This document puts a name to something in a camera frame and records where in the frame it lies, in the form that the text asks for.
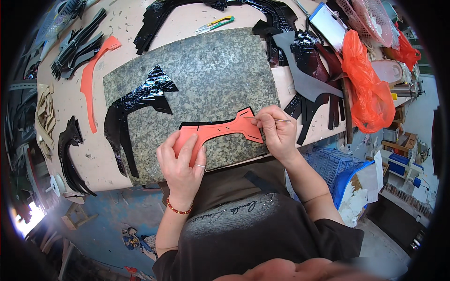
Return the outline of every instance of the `gray leather piece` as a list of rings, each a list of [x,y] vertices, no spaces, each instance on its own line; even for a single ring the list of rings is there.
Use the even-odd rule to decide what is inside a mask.
[[[330,86],[298,69],[294,55],[291,53],[291,44],[294,43],[295,31],[284,32],[273,35],[275,43],[283,49],[288,59],[289,69],[294,79],[295,90],[306,99],[315,102],[317,97],[323,93],[330,93],[343,98],[342,91]]]

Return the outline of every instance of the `red beaded bracelet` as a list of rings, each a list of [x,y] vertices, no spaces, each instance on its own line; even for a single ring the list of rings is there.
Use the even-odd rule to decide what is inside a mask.
[[[167,203],[167,206],[169,207],[169,209],[171,209],[172,211],[174,211],[177,214],[189,214],[192,211],[192,207],[194,207],[194,205],[192,204],[191,207],[189,208],[189,210],[187,210],[185,212],[181,212],[181,211],[175,210],[172,207],[172,205],[170,205],[169,198],[166,199],[166,203]]]

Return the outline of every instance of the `granite slab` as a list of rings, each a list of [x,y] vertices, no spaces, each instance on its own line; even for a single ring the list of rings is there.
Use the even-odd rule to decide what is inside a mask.
[[[173,115],[145,107],[128,116],[139,178],[129,170],[128,175],[135,186],[164,180],[155,151],[181,122],[228,120],[248,106],[256,113],[265,106],[279,105],[267,55],[251,28],[189,37],[125,63],[103,77],[106,106],[141,85],[155,65],[161,66],[179,92],[165,93]],[[268,152],[264,144],[242,134],[217,137],[205,146],[207,170]],[[123,152],[121,156],[128,169]]]

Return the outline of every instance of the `woman's right hand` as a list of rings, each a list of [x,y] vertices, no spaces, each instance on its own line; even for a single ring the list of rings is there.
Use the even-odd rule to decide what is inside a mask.
[[[300,155],[295,148],[297,120],[276,105],[262,108],[252,119],[252,124],[264,129],[269,152],[284,166]]]

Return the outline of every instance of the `scissors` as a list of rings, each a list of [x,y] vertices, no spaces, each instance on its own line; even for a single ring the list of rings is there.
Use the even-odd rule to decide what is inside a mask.
[[[221,27],[221,26],[223,26],[223,25],[225,25],[227,23],[230,23],[232,21],[234,21],[234,17],[233,16],[226,16],[224,18],[221,18],[221,19],[215,20],[213,22],[210,22],[208,24],[205,24],[205,25],[197,28],[197,30],[194,31],[194,32],[198,32],[197,35],[199,35],[199,34],[208,32],[210,30],[216,29],[218,27]]]

